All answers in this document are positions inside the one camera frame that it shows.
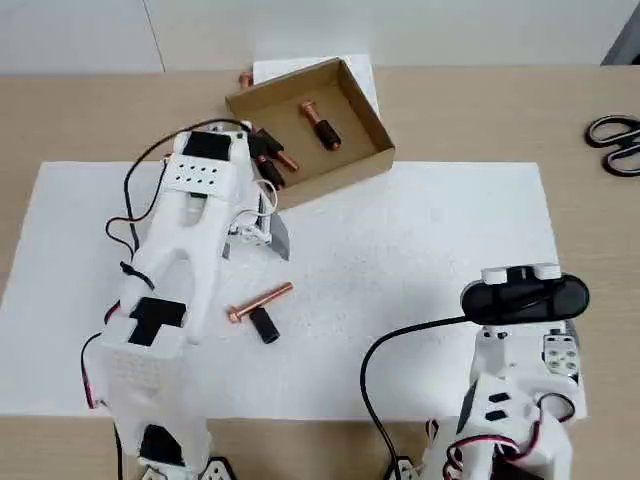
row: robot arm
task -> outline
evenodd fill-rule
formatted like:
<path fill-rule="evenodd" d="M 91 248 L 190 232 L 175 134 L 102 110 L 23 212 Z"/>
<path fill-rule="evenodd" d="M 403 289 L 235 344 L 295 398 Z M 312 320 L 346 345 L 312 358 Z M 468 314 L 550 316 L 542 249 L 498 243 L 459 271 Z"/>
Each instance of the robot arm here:
<path fill-rule="evenodd" d="M 177 135 L 120 309 L 99 339 L 107 378 L 103 403 L 123 450 L 159 469 L 158 478 L 195 478 L 209 463 L 211 437 L 189 393 L 194 382 L 186 354 L 202 341 L 230 233 L 272 246 L 288 259 L 286 228 L 259 181 L 246 132 Z M 193 276 L 193 293 L 184 304 L 153 296 L 178 259 L 189 262 Z"/>
<path fill-rule="evenodd" d="M 530 302 L 528 290 L 549 295 Z M 586 416 L 586 402 L 568 322 L 588 302 L 579 279 L 549 264 L 486 270 L 465 289 L 463 309 L 482 325 L 471 386 L 459 416 L 429 424 L 438 428 L 428 429 L 421 480 L 570 479 L 565 425 Z"/>

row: cardboard box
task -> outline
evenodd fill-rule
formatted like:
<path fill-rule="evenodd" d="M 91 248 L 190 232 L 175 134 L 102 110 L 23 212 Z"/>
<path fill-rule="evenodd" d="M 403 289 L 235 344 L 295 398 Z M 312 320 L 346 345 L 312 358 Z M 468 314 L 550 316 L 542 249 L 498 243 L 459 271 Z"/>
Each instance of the cardboard box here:
<path fill-rule="evenodd" d="M 305 100 L 342 139 L 337 151 L 326 150 L 301 113 Z M 320 197 L 385 172 L 395 146 L 347 65 L 333 59 L 261 83 L 227 97 L 232 114 L 264 128 L 299 164 L 289 172 L 276 162 L 286 187 L 278 192 L 282 208 Z"/>

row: white paper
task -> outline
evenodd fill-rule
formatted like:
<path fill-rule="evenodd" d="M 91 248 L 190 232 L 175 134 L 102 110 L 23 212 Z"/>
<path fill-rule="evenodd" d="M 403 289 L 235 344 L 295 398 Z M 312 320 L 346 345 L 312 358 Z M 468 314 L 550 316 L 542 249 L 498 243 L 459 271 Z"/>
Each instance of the white paper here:
<path fill-rule="evenodd" d="M 0 310 L 0 413 L 86 415 L 80 347 L 116 296 L 126 252 L 106 238 L 123 213 L 127 163 L 42 165 Z M 159 165 L 132 183 L 146 208 Z M 282 212 L 291 261 L 235 245 L 223 261 L 210 337 L 193 351 L 209 417 L 362 419 L 360 362 L 384 333 L 461 313 L 480 269 L 557 261 L 535 164 L 396 162 L 384 175 Z M 156 280 L 183 292 L 188 282 Z M 282 281 L 267 307 L 280 339 L 264 345 L 224 308 Z M 456 414 L 468 387 L 476 328 L 397 338 L 373 357 L 369 392 L 384 418 Z M 99 379 L 94 351 L 89 375 Z"/>
<path fill-rule="evenodd" d="M 254 83 L 265 82 L 280 75 L 310 67 L 311 65 L 316 65 L 317 63 L 322 63 L 332 58 L 335 57 L 304 57 L 254 62 L 253 81 Z M 371 67 L 369 55 L 340 55 L 339 58 L 346 62 L 356 82 L 360 85 L 362 93 L 364 93 L 364 96 L 369 100 L 373 110 L 380 116 L 378 95 L 376 94 L 376 84 L 373 79 L 373 68 Z"/>

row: wooden table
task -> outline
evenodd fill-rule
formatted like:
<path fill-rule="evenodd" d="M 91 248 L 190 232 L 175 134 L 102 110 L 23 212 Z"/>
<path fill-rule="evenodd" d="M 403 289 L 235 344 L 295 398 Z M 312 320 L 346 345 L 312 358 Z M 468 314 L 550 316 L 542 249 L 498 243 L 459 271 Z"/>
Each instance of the wooden table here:
<path fill-rule="evenodd" d="M 633 478 L 640 180 L 607 175 L 603 152 L 581 135 L 599 115 L 640 114 L 640 69 L 411 68 L 375 76 L 398 159 L 539 163 L 562 266 L 593 296 L 578 322 L 591 418 L 572 430 L 573 478 Z M 132 159 L 165 132 L 224 113 L 236 79 L 237 72 L 0 78 L 2 287 L 42 160 Z M 211 428 L 241 479 L 371 480 L 386 465 L 367 424 L 226 420 Z M 419 459 L 421 425 L 391 432 L 401 452 Z M 111 424 L 0 418 L 0 478 L 115 479 Z"/>

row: black scissors handle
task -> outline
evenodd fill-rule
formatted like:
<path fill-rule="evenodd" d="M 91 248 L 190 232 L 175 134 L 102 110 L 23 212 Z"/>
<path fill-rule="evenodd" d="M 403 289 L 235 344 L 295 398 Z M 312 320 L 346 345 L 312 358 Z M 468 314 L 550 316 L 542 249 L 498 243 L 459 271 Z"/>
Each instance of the black scissors handle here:
<path fill-rule="evenodd" d="M 601 137 L 597 130 L 604 125 L 622 125 L 627 127 L 622 133 Z M 593 148 L 610 147 L 612 145 L 624 145 L 633 143 L 640 137 L 640 120 L 630 115 L 607 115 L 591 122 L 584 132 L 584 141 Z"/>
<path fill-rule="evenodd" d="M 622 125 L 627 127 L 624 132 L 609 136 L 597 135 L 597 130 L 603 125 Z M 617 177 L 640 176 L 640 168 L 618 168 L 616 162 L 640 152 L 640 120 L 629 115 L 608 115 L 592 122 L 584 132 L 587 145 L 594 148 L 604 148 L 617 145 L 620 148 L 602 159 L 602 167 L 611 175 Z"/>

